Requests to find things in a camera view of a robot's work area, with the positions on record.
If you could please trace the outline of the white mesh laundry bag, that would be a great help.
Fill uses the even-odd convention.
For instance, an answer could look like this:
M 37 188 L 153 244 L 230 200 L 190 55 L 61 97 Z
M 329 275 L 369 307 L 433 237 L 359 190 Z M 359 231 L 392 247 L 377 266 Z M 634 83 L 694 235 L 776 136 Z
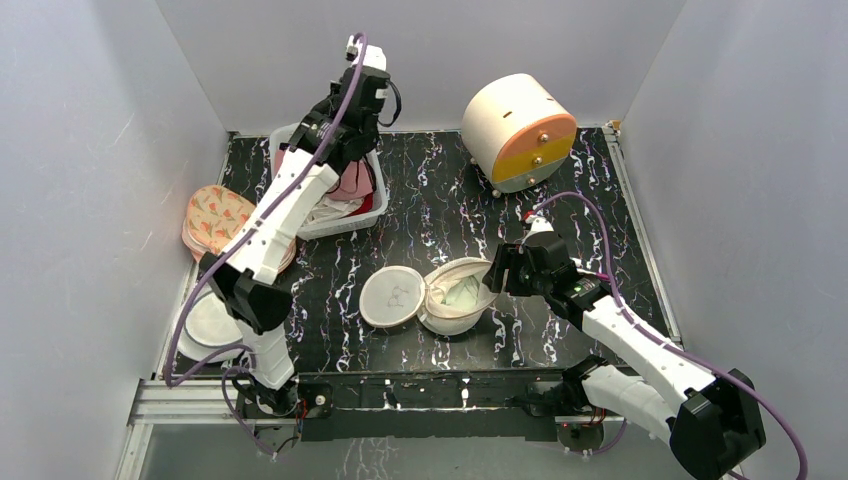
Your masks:
M 362 287 L 359 311 L 373 327 L 393 328 L 416 318 L 429 331 L 454 336 L 474 327 L 498 298 L 472 312 L 460 312 L 441 305 L 448 286 L 471 275 L 482 277 L 492 262 L 465 257 L 450 261 L 428 275 L 407 266 L 387 266 L 372 274 Z

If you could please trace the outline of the pale green bra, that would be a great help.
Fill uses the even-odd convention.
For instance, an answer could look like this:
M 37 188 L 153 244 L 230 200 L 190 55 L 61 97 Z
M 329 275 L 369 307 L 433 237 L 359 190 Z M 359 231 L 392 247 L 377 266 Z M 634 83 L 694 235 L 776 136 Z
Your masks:
M 471 275 L 448 286 L 440 304 L 460 312 L 472 312 L 488 305 L 495 297 L 481 276 Z

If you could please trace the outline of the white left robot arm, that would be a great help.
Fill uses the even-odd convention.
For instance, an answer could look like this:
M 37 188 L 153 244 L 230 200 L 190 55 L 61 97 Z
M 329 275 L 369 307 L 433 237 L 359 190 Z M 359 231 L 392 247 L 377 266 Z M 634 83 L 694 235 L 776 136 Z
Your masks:
M 391 87 L 383 68 L 348 68 L 331 93 L 279 142 L 282 161 L 253 214 L 219 254 L 203 256 L 204 280 L 242 331 L 260 403 L 275 416 L 294 411 L 297 387 L 283 323 L 292 306 L 276 287 L 280 265 L 311 211 L 348 166 L 375 150 L 378 117 Z

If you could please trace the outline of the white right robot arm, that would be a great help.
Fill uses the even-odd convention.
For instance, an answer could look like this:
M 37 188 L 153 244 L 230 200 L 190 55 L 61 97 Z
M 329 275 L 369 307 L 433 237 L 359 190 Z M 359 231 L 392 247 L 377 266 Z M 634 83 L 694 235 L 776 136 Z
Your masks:
M 581 272 L 557 233 L 500 245 L 482 282 L 494 293 L 543 298 L 634 371 L 628 375 L 590 355 L 533 400 L 558 395 L 577 414 L 595 407 L 618 413 L 665 442 L 695 479 L 720 479 L 766 444 L 750 379 L 738 370 L 722 377 L 684 358 L 616 300 L 609 280 Z

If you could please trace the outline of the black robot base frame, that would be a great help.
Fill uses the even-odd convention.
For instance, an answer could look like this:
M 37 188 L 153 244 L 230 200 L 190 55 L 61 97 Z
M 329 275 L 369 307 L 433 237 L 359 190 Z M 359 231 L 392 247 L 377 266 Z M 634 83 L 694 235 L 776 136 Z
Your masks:
M 259 427 L 292 428 L 297 440 L 522 438 L 579 455 L 623 436 L 615 412 L 583 404 L 558 369 L 301 374 L 270 392 L 237 374 L 236 411 Z

